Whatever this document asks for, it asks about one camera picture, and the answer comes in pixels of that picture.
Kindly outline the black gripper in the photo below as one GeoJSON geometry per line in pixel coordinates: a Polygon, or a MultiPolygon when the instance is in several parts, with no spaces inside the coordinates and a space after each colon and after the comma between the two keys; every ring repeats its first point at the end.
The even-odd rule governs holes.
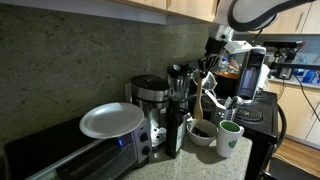
{"type": "Polygon", "coordinates": [[[205,46],[205,54],[198,60],[198,67],[200,70],[200,77],[204,79],[209,70],[215,65],[216,58],[222,52],[224,42],[209,37],[205,46]]]}

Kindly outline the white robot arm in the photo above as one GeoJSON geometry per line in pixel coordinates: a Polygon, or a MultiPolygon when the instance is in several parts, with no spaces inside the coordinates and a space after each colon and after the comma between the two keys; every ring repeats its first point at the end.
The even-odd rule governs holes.
{"type": "Polygon", "coordinates": [[[224,51],[236,54],[252,49],[246,41],[233,40],[235,31],[264,29],[271,25],[281,12],[313,1],[315,0],[221,0],[209,28],[206,53],[198,61],[200,77],[207,76],[224,51]]]}

